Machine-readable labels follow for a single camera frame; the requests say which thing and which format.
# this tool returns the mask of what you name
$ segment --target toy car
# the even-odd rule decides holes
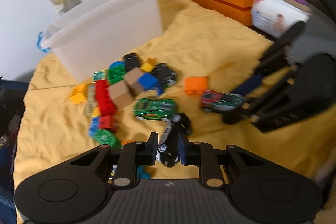
[[[202,94],[201,108],[204,112],[223,113],[242,105],[246,98],[239,94],[219,93],[213,90],[206,90]]]
[[[172,99],[151,100],[140,99],[133,110],[139,120],[162,120],[170,122],[170,117],[176,112],[176,103]]]
[[[135,52],[132,52],[130,54],[126,54],[124,56],[124,62],[125,62],[125,70],[126,72],[129,72],[130,70],[134,68],[140,68],[140,61],[138,59],[138,56]]]
[[[176,72],[165,63],[157,64],[152,70],[151,75],[158,79],[165,88],[176,84]]]
[[[179,154],[179,134],[190,135],[191,122],[184,113],[176,113],[172,116],[165,131],[159,140],[156,158],[167,167],[173,167],[181,160]]]

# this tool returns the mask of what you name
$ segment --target white box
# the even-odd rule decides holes
[[[281,37],[298,21],[307,21],[307,13],[284,0],[254,0],[252,25],[275,38]]]
[[[81,82],[161,34],[157,0],[88,0],[53,22],[41,47]]]

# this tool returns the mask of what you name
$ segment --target yellow blanket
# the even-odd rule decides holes
[[[235,144],[303,175],[313,176],[336,143],[336,108],[269,134],[260,133],[247,120],[225,125],[219,114],[202,112],[199,96],[184,93],[184,78],[209,76],[211,89],[228,92],[248,77],[271,42],[239,22],[191,0],[159,0],[159,4],[164,34],[135,51],[142,60],[156,58],[157,62],[167,63],[177,71],[177,85],[168,88],[162,98],[174,99],[179,111],[191,119],[190,140],[208,142],[218,149]],[[259,92],[264,92],[280,75],[266,79]],[[85,104],[74,105],[69,99],[75,84],[75,79],[53,54],[37,65],[25,97],[26,111],[18,134],[16,187],[27,177],[98,145],[88,137],[89,119],[83,114]],[[133,117],[132,107],[117,112],[120,130],[116,137],[145,141],[151,131],[157,131],[160,137],[165,123],[138,121]],[[180,163],[170,169],[157,162],[148,171],[154,178],[198,176],[196,167],[183,167]]]

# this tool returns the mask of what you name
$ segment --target lego duplo brick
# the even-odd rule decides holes
[[[85,102],[87,93],[87,84],[77,85],[73,88],[70,99],[74,104],[80,104]]]
[[[150,73],[144,73],[143,76],[139,78],[139,83],[145,91],[156,90],[158,96],[163,93],[162,84]]]
[[[112,115],[100,117],[99,129],[107,129],[116,133],[118,131],[118,121]]]
[[[97,82],[98,80],[103,80],[103,79],[106,79],[106,71],[105,70],[97,71],[92,75],[92,82],[93,83]]]
[[[144,92],[142,85],[139,83],[139,78],[143,76],[143,71],[139,68],[134,68],[124,75],[124,80],[130,87],[134,96]]]
[[[125,66],[123,64],[111,67],[107,71],[107,80],[111,85],[113,85],[121,81],[125,73]]]
[[[117,111],[109,96],[108,88],[107,80],[98,80],[96,82],[96,100],[102,116],[114,115]]]
[[[120,148],[120,142],[114,137],[114,135],[106,129],[98,129],[92,138],[99,144],[108,144],[113,149]]]
[[[201,95],[207,89],[207,77],[189,77],[184,80],[184,90],[188,95],[195,93]]]
[[[91,126],[89,128],[90,137],[94,136],[97,133],[99,125],[100,125],[100,117],[91,118]]]
[[[141,66],[141,70],[144,72],[151,72],[154,69],[155,64],[155,59],[149,58],[147,59],[146,63]]]
[[[109,87],[110,98],[113,103],[119,108],[124,108],[133,103],[133,97],[130,94],[127,84],[124,80],[115,83]]]
[[[97,106],[96,102],[96,85],[89,85],[87,89],[87,103],[84,109],[84,114],[87,117],[91,117],[92,112]]]
[[[101,115],[101,112],[100,112],[100,109],[99,109],[99,106],[95,106],[92,113],[91,113],[91,117],[98,117]]]

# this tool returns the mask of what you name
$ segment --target green toy car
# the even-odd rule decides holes
[[[172,99],[151,100],[142,98],[135,104],[133,113],[139,120],[170,122],[170,117],[176,113],[176,103]]]

